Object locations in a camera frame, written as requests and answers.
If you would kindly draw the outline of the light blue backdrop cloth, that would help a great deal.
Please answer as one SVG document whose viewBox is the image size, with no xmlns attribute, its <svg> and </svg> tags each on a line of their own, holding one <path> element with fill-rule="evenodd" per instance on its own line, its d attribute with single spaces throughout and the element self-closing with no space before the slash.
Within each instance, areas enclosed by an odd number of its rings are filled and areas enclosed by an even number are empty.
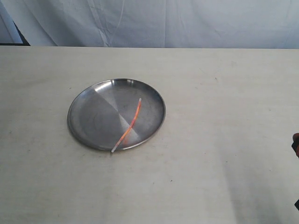
<svg viewBox="0 0 299 224">
<path fill-rule="evenodd" d="M 296 0 L 3 0 L 32 46 L 299 46 Z"/>
</svg>

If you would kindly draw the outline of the round steel plate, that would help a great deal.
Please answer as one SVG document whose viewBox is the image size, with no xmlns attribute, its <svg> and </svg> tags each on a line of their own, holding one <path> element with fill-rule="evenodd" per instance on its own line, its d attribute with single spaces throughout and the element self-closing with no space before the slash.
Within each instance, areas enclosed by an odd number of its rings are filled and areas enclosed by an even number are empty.
<svg viewBox="0 0 299 224">
<path fill-rule="evenodd" d="M 162 126 L 166 105 L 150 85 L 128 78 L 106 80 L 83 90 L 70 105 L 67 124 L 81 144 L 110 151 L 129 127 L 142 98 L 138 118 L 115 151 L 136 147 Z"/>
</svg>

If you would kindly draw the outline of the orange glow stick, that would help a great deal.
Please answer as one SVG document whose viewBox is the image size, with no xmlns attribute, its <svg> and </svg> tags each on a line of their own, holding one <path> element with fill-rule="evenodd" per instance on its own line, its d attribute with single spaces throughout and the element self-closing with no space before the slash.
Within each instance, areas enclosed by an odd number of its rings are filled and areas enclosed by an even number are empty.
<svg viewBox="0 0 299 224">
<path fill-rule="evenodd" d="M 120 139 L 116 142 L 115 146 L 113 147 L 113 149 L 111 150 L 111 153 L 114 153 L 115 150 L 117 149 L 117 147 L 122 143 L 122 141 L 126 138 L 126 136 L 128 135 L 128 133 L 130 132 L 130 130 L 132 129 L 132 127 L 134 126 L 137 118 L 138 118 L 138 114 L 140 112 L 140 108 L 141 108 L 141 103 L 142 103 L 142 98 L 139 98 L 138 104 L 137 104 L 137 108 L 135 111 L 135 115 L 129 125 L 129 127 L 126 129 L 126 131 L 124 132 L 124 134 L 120 137 Z"/>
</svg>

